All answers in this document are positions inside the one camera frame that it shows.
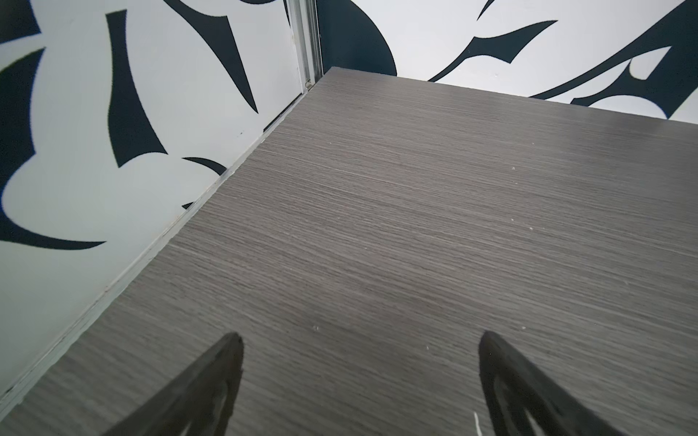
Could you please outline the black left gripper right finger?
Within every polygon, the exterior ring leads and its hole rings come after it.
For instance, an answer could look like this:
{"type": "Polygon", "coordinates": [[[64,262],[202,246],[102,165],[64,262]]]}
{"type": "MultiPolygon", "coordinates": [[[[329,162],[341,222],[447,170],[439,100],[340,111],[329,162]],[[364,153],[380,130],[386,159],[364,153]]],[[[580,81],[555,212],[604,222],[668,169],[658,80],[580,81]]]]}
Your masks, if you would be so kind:
{"type": "Polygon", "coordinates": [[[500,334],[478,345],[479,375],[497,435],[620,435],[621,432],[546,375],[500,334]]]}

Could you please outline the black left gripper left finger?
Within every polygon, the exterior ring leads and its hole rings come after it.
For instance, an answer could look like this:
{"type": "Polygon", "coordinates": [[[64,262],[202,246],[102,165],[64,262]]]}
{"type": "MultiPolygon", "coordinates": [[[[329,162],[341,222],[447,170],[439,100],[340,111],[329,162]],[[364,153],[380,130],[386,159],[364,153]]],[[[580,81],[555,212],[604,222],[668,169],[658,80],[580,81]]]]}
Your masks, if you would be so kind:
{"type": "Polygon", "coordinates": [[[243,375],[245,345],[229,332],[107,435],[224,435],[243,375]]]}

